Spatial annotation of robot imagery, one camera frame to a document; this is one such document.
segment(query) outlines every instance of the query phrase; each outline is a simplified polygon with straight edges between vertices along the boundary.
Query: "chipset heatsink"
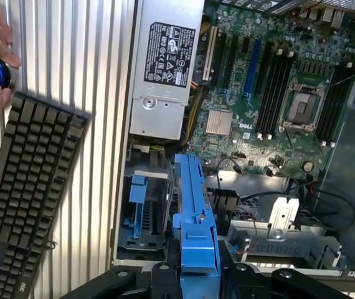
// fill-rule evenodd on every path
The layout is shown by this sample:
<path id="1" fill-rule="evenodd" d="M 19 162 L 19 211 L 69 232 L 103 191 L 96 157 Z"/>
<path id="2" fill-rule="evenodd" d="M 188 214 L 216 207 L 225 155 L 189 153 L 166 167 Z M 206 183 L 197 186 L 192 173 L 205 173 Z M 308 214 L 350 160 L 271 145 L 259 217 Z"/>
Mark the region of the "chipset heatsink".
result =
<path id="1" fill-rule="evenodd" d="M 233 113 L 226 110 L 211 110 L 208 116 L 206 133 L 217 135 L 230 135 Z"/>

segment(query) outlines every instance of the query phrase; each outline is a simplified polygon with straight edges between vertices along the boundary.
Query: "keyboard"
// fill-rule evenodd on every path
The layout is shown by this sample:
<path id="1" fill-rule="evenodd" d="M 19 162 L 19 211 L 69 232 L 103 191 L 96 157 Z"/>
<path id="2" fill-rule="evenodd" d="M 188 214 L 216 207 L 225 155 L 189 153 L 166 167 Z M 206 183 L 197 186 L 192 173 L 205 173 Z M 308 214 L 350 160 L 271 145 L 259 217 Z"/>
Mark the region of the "keyboard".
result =
<path id="1" fill-rule="evenodd" d="M 0 148 L 0 298 L 28 298 L 88 123 L 22 94 Z"/>

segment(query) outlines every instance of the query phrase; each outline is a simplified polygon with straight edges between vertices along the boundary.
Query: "circuit board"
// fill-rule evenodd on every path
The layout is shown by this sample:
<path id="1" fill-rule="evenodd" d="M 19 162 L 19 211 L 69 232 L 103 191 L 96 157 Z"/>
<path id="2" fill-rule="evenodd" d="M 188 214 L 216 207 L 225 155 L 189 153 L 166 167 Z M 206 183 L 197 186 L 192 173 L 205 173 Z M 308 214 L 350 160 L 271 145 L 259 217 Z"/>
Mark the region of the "circuit board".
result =
<path id="1" fill-rule="evenodd" d="M 218 62 L 220 73 L 231 69 L 228 80 L 225 78 L 216 80 L 212 78 L 212 75 L 215 75 L 213 73 L 209 79 L 214 80 L 213 85 L 203 81 L 209 35 L 200 40 L 193 79 L 209 85 L 210 90 L 201 106 L 188 152 L 201 157 L 204 169 L 214 169 L 221 158 L 235 156 L 242 169 L 248 173 L 262 174 L 271 168 L 274 174 L 291 178 L 304 178 L 308 174 L 314 177 L 321 176 L 334 148 L 321 146 L 314 131 L 291 130 L 277 126 L 273 138 L 257 136 L 255 129 L 267 82 L 263 83 L 262 92 L 256 93 L 255 88 L 257 80 L 266 75 L 262 73 L 270 72 L 270 69 L 262 70 L 262 55 L 266 51 L 267 43 L 272 47 L 272 52 L 277 49 L 293 52 L 295 61 L 288 71 L 287 88 L 293 82 L 300 82 L 322 87 L 327 93 L 335 68 L 347 63 L 355 65 L 355 22 L 345 18 L 341 27 L 334 29 L 330 23 L 315 22 L 299 16 L 268 16 L 209 3 L 206 4 L 204 14 L 218 27 L 219 37 L 226 34 L 224 44 L 216 41 L 214 56 L 220 51 L 229 53 L 230 49 L 235 47 L 234 59 L 229 61 L 228 55 L 223 55 Z M 256 49 L 260 49 L 260 53 L 255 62 L 256 72 L 254 83 L 250 87 L 251 95 L 243 96 L 243 88 L 248 80 L 247 74 L 251 67 L 254 68 L 251 66 L 253 64 L 251 60 Z M 309 72 L 309 67 L 304 67 L 304 64 L 312 63 L 323 71 L 315 72 L 313 69 Z M 294 97 L 295 91 L 285 90 L 283 102 L 287 103 Z M 288 113 L 287 107 L 282 106 L 281 115 Z M 229 134 L 207 133 L 207 122 L 212 110 L 232 112 Z M 333 132 L 335 136 L 342 127 L 344 109 L 339 113 L 338 124 Z M 303 170 L 305 163 L 311 165 L 307 171 Z M 219 169 L 231 170 L 231 167 L 231 163 L 226 161 Z"/>

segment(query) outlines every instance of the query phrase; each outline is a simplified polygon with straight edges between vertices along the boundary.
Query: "motherboard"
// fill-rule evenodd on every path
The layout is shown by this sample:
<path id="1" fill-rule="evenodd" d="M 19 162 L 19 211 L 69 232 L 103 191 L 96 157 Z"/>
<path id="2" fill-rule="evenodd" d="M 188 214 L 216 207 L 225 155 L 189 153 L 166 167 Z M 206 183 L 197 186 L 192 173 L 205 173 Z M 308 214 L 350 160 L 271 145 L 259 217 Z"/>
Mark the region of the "motherboard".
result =
<path id="1" fill-rule="evenodd" d="M 246 173 L 321 177 L 355 80 L 355 16 L 207 3 L 204 17 L 193 81 L 209 91 L 187 151 L 205 172 L 233 157 Z"/>

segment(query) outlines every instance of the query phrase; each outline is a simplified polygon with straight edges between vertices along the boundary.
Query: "power supply label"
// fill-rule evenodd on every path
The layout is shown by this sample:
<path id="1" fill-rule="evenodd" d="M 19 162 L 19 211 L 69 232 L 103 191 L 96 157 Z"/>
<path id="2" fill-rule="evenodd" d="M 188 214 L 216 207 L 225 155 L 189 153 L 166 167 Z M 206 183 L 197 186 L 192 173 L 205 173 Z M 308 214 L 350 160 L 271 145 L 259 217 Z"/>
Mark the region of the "power supply label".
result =
<path id="1" fill-rule="evenodd" d="M 144 80 L 186 88 L 195 36 L 194 29 L 152 23 Z"/>

